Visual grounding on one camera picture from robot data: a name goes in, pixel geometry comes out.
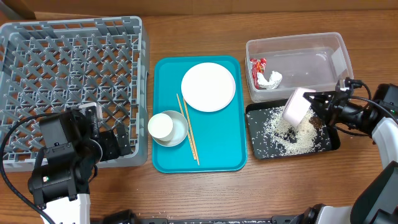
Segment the small white bowl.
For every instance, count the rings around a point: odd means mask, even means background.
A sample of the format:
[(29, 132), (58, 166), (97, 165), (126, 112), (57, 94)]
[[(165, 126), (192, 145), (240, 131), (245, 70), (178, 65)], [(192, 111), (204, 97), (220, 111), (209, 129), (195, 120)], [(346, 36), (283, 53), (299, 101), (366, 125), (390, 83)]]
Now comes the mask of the small white bowl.
[(311, 103), (303, 97), (307, 92), (313, 93), (315, 90), (298, 87), (289, 97), (282, 112), (283, 119), (295, 128), (310, 109)]

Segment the red snack wrapper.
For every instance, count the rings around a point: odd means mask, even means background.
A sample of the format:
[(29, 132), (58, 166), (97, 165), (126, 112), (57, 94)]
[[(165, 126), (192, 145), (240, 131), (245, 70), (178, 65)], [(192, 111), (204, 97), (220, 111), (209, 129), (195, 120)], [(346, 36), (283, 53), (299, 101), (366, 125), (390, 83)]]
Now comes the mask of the red snack wrapper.
[(264, 73), (267, 60), (266, 60), (266, 58), (260, 58), (260, 59), (251, 58), (250, 63), (252, 66), (251, 73), (252, 73), (252, 78), (254, 80), (254, 86), (256, 87), (256, 89), (259, 89), (259, 84), (257, 82), (258, 81), (257, 74)]

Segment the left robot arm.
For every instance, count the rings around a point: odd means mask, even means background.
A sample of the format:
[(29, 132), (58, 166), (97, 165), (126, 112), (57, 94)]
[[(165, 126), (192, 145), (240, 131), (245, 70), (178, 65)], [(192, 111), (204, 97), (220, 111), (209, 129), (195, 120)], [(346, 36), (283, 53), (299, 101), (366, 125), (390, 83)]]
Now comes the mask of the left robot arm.
[(101, 131), (96, 109), (68, 110), (41, 119), (45, 141), (28, 180), (34, 204), (45, 223), (89, 223), (89, 183), (99, 162), (130, 154), (127, 127)]

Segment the white tissue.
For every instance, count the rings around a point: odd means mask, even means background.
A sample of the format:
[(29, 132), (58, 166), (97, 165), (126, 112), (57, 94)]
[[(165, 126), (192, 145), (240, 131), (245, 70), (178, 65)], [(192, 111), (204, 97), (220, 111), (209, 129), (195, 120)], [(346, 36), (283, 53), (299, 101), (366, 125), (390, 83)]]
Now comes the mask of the white tissue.
[(264, 75), (260, 72), (257, 72), (257, 84), (261, 88), (265, 88), (267, 90), (276, 89), (281, 81), (283, 76), (281, 73), (277, 71), (272, 71), (270, 78), (267, 80)]

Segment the brown food scrap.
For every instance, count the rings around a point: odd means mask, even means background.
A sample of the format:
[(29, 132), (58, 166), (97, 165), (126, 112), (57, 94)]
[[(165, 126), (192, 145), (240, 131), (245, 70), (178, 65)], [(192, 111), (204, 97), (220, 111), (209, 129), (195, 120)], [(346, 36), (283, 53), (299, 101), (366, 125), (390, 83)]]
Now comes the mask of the brown food scrap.
[(318, 116), (312, 116), (309, 119), (309, 123), (312, 124), (315, 129), (321, 129), (323, 127), (323, 121)]

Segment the white cup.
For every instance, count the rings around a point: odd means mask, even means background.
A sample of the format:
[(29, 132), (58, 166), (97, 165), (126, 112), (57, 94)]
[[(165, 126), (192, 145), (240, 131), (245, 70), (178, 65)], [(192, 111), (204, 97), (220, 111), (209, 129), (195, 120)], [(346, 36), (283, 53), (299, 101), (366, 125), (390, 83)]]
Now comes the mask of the white cup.
[(149, 120), (148, 130), (153, 138), (160, 141), (169, 141), (174, 135), (174, 124), (169, 115), (158, 113)]

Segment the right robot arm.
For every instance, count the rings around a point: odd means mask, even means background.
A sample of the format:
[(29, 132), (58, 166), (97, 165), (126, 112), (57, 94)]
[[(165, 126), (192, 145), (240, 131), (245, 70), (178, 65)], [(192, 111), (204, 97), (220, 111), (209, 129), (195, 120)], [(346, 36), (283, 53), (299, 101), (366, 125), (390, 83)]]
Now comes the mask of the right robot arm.
[(299, 215), (296, 223), (397, 223), (397, 86), (380, 84), (367, 106), (353, 103), (356, 84), (335, 91), (304, 93), (312, 109), (334, 128), (341, 123), (369, 136), (377, 146), (382, 172), (348, 207), (318, 204)]

